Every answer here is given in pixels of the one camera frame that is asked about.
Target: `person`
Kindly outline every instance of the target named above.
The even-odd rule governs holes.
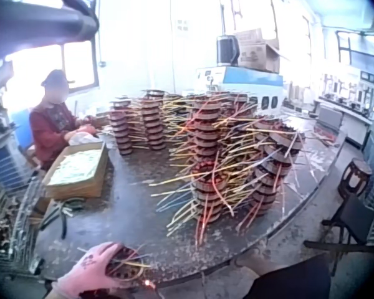
[[[121,248],[121,244],[114,242],[92,247],[69,273],[52,283],[52,290],[46,299],[76,299],[87,291],[128,288],[127,283],[105,274],[108,263]]]
[[[122,248],[114,242],[92,247],[72,270],[52,284],[46,299],[76,299],[86,291],[128,288],[130,285],[106,276],[106,268]],[[247,267],[259,275],[244,299],[294,298],[326,299],[329,297],[331,277],[325,255],[317,255],[290,267],[265,260],[250,250],[233,260],[236,267]]]
[[[92,125],[76,119],[65,105],[69,82],[62,70],[53,70],[42,82],[44,96],[29,116],[36,157],[48,170],[77,132],[95,133]]]
[[[266,260],[257,249],[233,260],[237,267],[247,267],[259,278],[254,280],[244,299],[327,299],[331,276],[325,255],[317,255],[292,266]]]

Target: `hat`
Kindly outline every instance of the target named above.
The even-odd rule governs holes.
[[[47,78],[42,82],[42,86],[48,85],[62,85],[74,83],[75,81],[68,81],[65,73],[62,70],[52,70]]]

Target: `worker's right hand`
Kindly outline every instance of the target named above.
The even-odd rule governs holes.
[[[96,129],[92,125],[83,125],[79,129],[77,129],[78,132],[86,132],[91,135],[96,134]]]
[[[122,245],[114,242],[92,247],[69,273],[53,283],[54,291],[68,299],[76,299],[86,291],[128,287],[121,280],[105,274],[109,261],[121,247]]]

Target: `metal tabletop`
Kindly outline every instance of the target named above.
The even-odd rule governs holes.
[[[290,121],[303,130],[319,126],[313,120],[291,117]],[[36,252],[45,260],[42,276],[53,280],[63,276],[83,256],[78,247],[89,249],[109,240],[131,248],[145,244],[139,253],[151,254],[144,263],[152,266],[145,275],[159,286],[179,283],[200,275],[202,271],[207,273],[222,267],[261,238],[275,234],[303,208],[337,159],[345,142],[345,133],[337,132],[335,138],[338,147],[326,147],[315,138],[306,138],[304,149],[319,183],[310,175],[301,151],[295,162],[299,186],[290,171],[285,179],[284,202],[278,194],[272,209],[265,216],[258,217],[243,235],[238,235],[236,226],[247,211],[240,209],[234,218],[225,215],[208,226],[204,242],[198,249],[194,238],[195,221],[188,222],[170,237],[166,236],[166,225],[180,207],[155,212],[162,197],[151,197],[151,194],[172,191],[185,184],[178,181],[148,186],[152,181],[173,178],[178,171],[169,167],[167,150],[135,149],[131,155],[121,157],[117,150],[112,149],[109,155],[113,166],[108,165],[102,197],[87,199],[88,208],[68,218],[65,240],[60,239],[60,220],[39,233]]]

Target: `stool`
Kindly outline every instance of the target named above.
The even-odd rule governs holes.
[[[353,158],[342,174],[338,192],[346,200],[351,194],[359,197],[366,189],[372,169],[366,162]]]

